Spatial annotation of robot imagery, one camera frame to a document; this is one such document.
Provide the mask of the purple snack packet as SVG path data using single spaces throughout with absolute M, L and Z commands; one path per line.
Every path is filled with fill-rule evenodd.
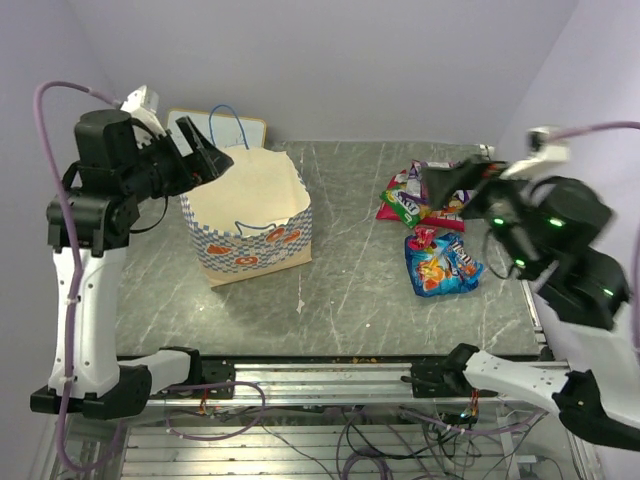
M 408 173 L 406 193 L 417 201 L 426 203 L 428 200 L 427 191 L 422 183 L 422 163 L 413 160 Z

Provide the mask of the green snack packet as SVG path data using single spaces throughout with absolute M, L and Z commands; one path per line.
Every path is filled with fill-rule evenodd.
M 387 188 L 380 194 L 381 207 L 376 214 L 378 220 L 398 220 L 413 228 L 424 218 L 420 215 L 422 204 L 406 193 L 406 184 Z

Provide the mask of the blue checkered paper bag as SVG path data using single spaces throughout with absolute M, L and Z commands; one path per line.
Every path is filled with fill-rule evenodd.
M 218 148 L 234 165 L 181 198 L 211 287 L 275 273 L 312 259 L 312 204 L 289 155 L 263 147 Z

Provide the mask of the blue candy packet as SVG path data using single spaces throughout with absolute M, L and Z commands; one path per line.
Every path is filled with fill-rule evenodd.
M 484 265 L 474 260 L 465 250 L 462 239 L 453 233 L 446 235 L 447 246 L 445 253 L 452 267 L 466 281 L 478 281 L 484 270 Z

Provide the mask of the large blue Blendy packet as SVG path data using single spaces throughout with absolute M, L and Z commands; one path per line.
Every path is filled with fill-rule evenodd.
M 446 235 L 435 237 L 425 250 L 412 250 L 405 238 L 404 255 L 409 279 L 417 296 L 429 298 L 443 295 L 458 295 L 475 290 L 480 283 L 464 280 L 452 267 L 446 256 Z

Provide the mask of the orange snack packet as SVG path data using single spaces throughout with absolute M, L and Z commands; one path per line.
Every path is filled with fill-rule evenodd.
M 422 205 L 420 207 L 420 215 L 422 218 L 454 219 L 463 208 L 465 200 L 466 197 L 464 195 L 455 194 L 440 210 L 433 210 L 427 205 Z

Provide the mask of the small red candy packet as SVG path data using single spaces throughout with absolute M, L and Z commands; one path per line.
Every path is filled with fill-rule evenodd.
M 433 242 L 436 233 L 437 230 L 435 228 L 421 224 L 417 225 L 409 239 L 409 247 L 412 250 L 425 250 Z

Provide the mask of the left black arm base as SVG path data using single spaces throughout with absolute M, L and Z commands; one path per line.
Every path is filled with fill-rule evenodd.
M 222 383 L 222 387 L 196 388 L 190 390 L 161 390 L 151 396 L 152 399 L 166 398 L 197 398 L 213 400 L 229 400 L 233 397 L 235 388 L 228 383 L 236 380 L 235 365 L 229 360 L 205 359 L 202 361 L 201 378 L 196 385 Z

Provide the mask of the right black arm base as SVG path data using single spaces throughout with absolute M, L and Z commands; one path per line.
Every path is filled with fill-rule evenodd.
M 409 372 L 400 376 L 400 381 L 411 387 L 416 399 L 470 398 L 472 394 L 471 384 L 462 373 L 439 363 L 413 363 Z

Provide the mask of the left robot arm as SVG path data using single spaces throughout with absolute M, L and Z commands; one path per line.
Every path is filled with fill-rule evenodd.
M 141 413 L 159 391 L 192 397 L 203 387 L 201 355 L 193 348 L 163 347 L 131 361 L 116 353 L 118 288 L 140 203 L 185 194 L 233 164 L 190 118 L 176 125 L 187 155 L 170 131 L 151 133 L 125 111 L 91 111 L 75 126 L 79 158 L 46 210 L 59 312 L 52 372 L 30 396 L 36 413 L 121 419 Z M 139 142 L 139 133 L 150 137 Z

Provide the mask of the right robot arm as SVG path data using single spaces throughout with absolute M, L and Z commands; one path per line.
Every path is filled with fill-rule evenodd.
M 462 216 L 487 223 L 519 280 L 540 283 L 538 296 L 573 333 L 587 362 L 584 371 L 545 374 L 461 343 L 445 360 L 442 387 L 455 396 L 504 393 L 555 415 L 584 441 L 637 451 L 639 362 L 616 323 L 631 289 L 621 265 L 591 246 L 612 210 L 577 179 L 535 181 L 479 155 L 453 165 L 426 163 L 421 176 L 436 209 L 456 191 L 471 191 Z

